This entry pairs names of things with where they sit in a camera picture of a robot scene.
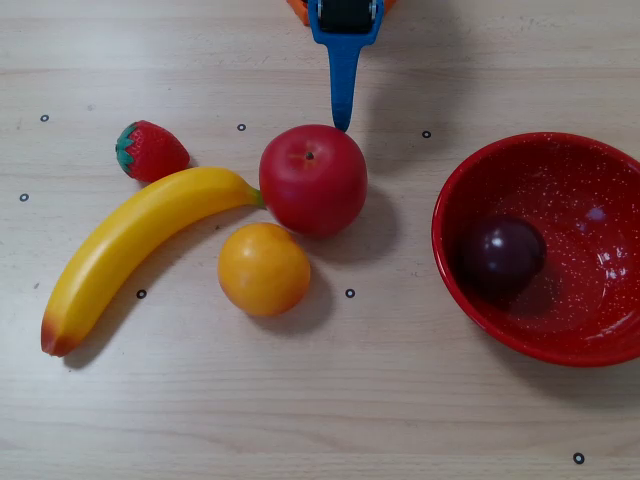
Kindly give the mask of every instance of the bowl rim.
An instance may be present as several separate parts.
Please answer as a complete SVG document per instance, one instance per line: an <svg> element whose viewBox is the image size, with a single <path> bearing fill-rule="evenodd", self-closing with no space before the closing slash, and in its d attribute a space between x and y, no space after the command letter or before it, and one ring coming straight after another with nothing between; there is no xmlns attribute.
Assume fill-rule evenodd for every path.
<svg viewBox="0 0 640 480"><path fill-rule="evenodd" d="M605 367L610 365L616 365L619 363L627 362L629 360L633 360L637 357L640 357L640 343L634 347L629 348L621 353L611 353L611 354L598 354L598 355L580 355L580 354L563 354L550 352L545 349L541 349L530 344L527 344L521 340L516 339L515 337L501 331L498 329L493 323L489 322L483 315L478 312L471 302L466 298L461 288L458 286L457 282L454 279L453 273L449 268L449 265L446 261L444 244L442 241L442 229L443 229L443 220L446 212L446 205L453 193L455 186L462 179L462 177L475 165L481 162L483 159L491 156L495 152L504 149L506 147L511 147L515 144L521 143L523 140L531 141L531 140L541 140L545 139L548 141L549 136L554 137L556 140L559 140L563 143L570 145L578 145L578 146L587 146L600 147L603 151L607 153L607 155L624 164L626 166L632 167L640 174L640 165L638 162L627 155L626 153L614 148L606 143L602 143L598 140L594 140L588 137L583 137L580 135L574 135L571 133L561 133L561 132L531 132L531 133L523 133L520 135L514 135L511 137L504 138L502 140L498 140L493 142L486 147L481 148L466 160L464 160L458 167L453 171L453 173L449 176L447 181L445 182L440 194L438 195L438 200L436 201L436 205L433 210L433 218L431 223L431 243L433 247L433 254L435 257L436 265L438 266L438 270L440 272L440 276L444 281L449 293L456 301L458 306L464 311L464 313L473 320L482 330L487 332L493 338L501 342L502 344L512 348L513 350L528 355L530 357L536 358L538 360L542 360L548 363L553 363L557 365L564 365L569 367Z"/></svg>

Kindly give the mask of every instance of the plum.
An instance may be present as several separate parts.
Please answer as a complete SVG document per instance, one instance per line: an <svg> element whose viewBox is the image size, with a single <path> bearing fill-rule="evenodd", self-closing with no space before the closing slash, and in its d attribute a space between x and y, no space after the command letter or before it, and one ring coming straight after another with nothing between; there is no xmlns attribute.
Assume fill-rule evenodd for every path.
<svg viewBox="0 0 640 480"><path fill-rule="evenodd" d="M522 290L542 270L547 246L529 222L510 215L479 221L462 242L461 264L481 291L499 295Z"/></svg>

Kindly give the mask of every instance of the banana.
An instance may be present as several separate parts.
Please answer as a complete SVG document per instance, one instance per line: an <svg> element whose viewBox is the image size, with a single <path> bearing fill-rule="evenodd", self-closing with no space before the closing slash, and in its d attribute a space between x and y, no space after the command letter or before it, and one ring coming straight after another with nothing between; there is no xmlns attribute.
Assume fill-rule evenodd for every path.
<svg viewBox="0 0 640 480"><path fill-rule="evenodd" d="M42 319L42 351L63 357L87 336L133 270L171 235L214 213L262 206L260 192L224 168L198 167L136 193L67 264Z"/></svg>

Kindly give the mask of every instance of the yellow orange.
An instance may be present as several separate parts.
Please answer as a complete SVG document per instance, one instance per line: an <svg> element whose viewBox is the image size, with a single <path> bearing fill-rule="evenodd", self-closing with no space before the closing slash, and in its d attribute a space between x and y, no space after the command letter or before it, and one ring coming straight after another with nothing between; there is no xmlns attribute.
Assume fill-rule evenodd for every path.
<svg viewBox="0 0 640 480"><path fill-rule="evenodd" d="M311 265L289 232L271 223L236 231L218 261L229 300L249 315L271 317L293 308L309 289Z"/></svg>

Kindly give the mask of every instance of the speckled red bowl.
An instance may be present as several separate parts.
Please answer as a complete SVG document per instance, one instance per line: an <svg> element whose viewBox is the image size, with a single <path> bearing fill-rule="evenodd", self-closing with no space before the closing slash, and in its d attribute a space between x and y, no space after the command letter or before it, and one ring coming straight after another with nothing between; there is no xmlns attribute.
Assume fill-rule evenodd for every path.
<svg viewBox="0 0 640 480"><path fill-rule="evenodd" d="M548 248L542 272L503 301L484 299L456 268L467 229L492 214L529 221ZM640 356L640 164L621 151L564 133L491 144L445 184L432 241L460 307L509 347L577 367Z"/></svg>

